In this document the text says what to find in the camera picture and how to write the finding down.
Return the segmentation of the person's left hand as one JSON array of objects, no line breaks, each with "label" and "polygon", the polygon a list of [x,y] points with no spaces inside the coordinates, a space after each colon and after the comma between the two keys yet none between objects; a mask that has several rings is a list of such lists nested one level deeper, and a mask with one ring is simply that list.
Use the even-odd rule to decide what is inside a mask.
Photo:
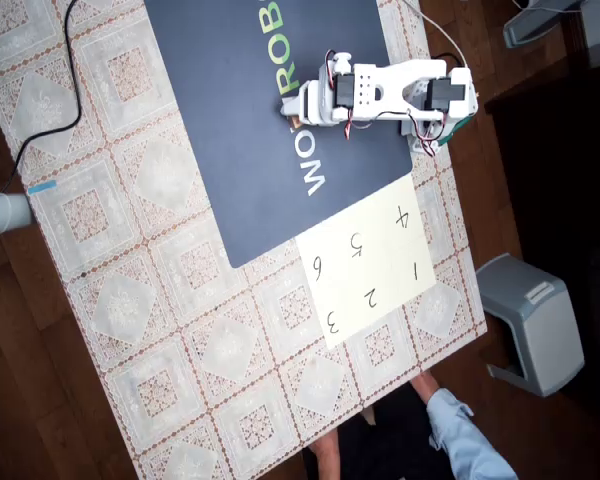
[{"label": "person's left hand", "polygon": [[338,432],[324,434],[302,451],[306,476],[309,480],[340,480],[341,462]]}]

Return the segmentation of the person's right hand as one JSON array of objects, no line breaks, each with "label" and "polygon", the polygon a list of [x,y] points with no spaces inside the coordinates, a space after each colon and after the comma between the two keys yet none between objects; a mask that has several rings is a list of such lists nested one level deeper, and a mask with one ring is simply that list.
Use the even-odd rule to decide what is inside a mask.
[{"label": "person's right hand", "polygon": [[427,404],[431,397],[440,389],[440,385],[430,371],[423,371],[410,380],[410,384],[423,401]]}]

